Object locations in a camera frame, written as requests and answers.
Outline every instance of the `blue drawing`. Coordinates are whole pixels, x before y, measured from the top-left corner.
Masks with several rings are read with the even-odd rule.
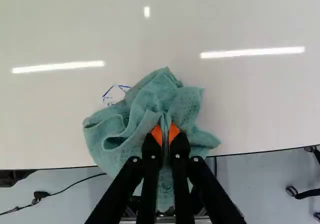
[[[122,90],[124,93],[126,93],[131,88],[131,86],[129,86],[129,85],[116,85],[116,86],[120,90]],[[110,96],[110,93],[109,93],[112,90],[112,88],[114,88],[114,87],[115,87],[115,85],[112,85],[102,96],[102,102],[104,102],[104,103],[107,102],[108,106],[115,104],[111,101],[112,96]]]

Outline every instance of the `gray floor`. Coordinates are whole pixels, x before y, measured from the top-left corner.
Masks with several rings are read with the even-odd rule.
[[[295,200],[284,188],[320,188],[320,167],[303,149],[218,157],[217,178],[244,213],[248,224],[316,224],[313,212],[320,211],[320,197]],[[98,174],[98,167],[42,170],[12,188],[0,188],[0,212],[23,206],[34,191],[54,193]],[[111,183],[99,176],[40,204],[0,216],[6,224],[82,224]]]

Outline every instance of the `towel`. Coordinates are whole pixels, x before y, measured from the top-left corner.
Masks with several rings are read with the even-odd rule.
[[[205,157],[219,144],[212,134],[195,125],[202,93],[202,88],[183,86],[168,67],[148,74],[126,92],[123,100],[83,121],[84,137],[95,163],[109,176],[116,177],[129,157],[142,157],[141,147],[146,134],[160,124],[165,155],[159,174],[157,209],[165,212],[174,205],[173,179],[168,161],[171,123],[186,132],[190,156]],[[140,195],[141,189],[140,184],[134,194]]]

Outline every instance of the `orange gripper pad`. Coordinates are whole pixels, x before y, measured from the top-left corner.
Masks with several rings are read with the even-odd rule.
[[[160,125],[156,125],[151,131],[152,136],[156,140],[156,142],[162,147],[162,131]]]
[[[179,128],[175,124],[171,124],[170,130],[169,130],[169,137],[168,137],[169,146],[179,133],[180,133]]]

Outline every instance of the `wire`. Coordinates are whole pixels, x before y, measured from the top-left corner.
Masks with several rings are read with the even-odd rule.
[[[49,197],[52,197],[52,196],[58,195],[58,194],[60,194],[60,193],[63,193],[64,191],[68,190],[69,188],[72,188],[74,185],[77,185],[77,184],[79,184],[79,183],[82,183],[82,182],[84,182],[84,181],[86,181],[86,180],[89,180],[89,179],[92,179],[92,178],[96,178],[96,177],[99,177],[99,176],[104,176],[104,175],[106,175],[106,174],[105,174],[105,173],[100,173],[100,174],[97,174],[97,175],[89,176],[89,177],[87,177],[87,178],[85,178],[85,179],[82,179],[82,180],[79,180],[79,181],[73,183],[72,185],[68,186],[67,188],[65,188],[65,189],[63,189],[63,190],[61,190],[61,191],[59,191],[59,192],[50,194]]]
[[[7,210],[7,211],[4,211],[4,212],[0,213],[0,216],[6,215],[6,214],[9,214],[9,213],[18,212],[18,211],[20,211],[20,210],[22,210],[22,209],[25,209],[25,208],[33,207],[33,206],[37,205],[37,204],[41,201],[42,198],[52,197],[52,196],[58,195],[58,194],[60,194],[60,193],[63,193],[64,191],[68,190],[69,188],[73,187],[74,185],[77,185],[77,184],[82,183],[82,182],[84,182],[84,181],[86,181],[86,180],[89,180],[89,179],[92,179],[92,178],[96,178],[96,177],[99,177],[99,176],[104,176],[104,175],[106,175],[106,173],[100,173],[100,174],[96,174],[96,175],[89,176],[89,177],[87,177],[87,178],[85,178],[85,179],[82,179],[82,180],[79,180],[79,181],[71,184],[71,185],[68,186],[67,188],[65,188],[65,189],[63,189],[63,190],[61,190],[61,191],[58,191],[58,192],[56,192],[56,193],[53,193],[53,194],[48,194],[47,192],[44,192],[44,193],[47,193],[47,195],[45,195],[45,196],[43,196],[43,197],[40,197],[40,198],[37,198],[37,197],[35,196],[35,198],[34,198],[34,199],[32,200],[32,202],[31,202],[31,204],[25,205],[25,206],[21,206],[21,207],[16,206],[15,208],[12,208],[12,209],[10,209],[10,210]]]
[[[218,175],[218,162],[217,162],[217,157],[214,157],[214,176],[217,179],[217,175]]]

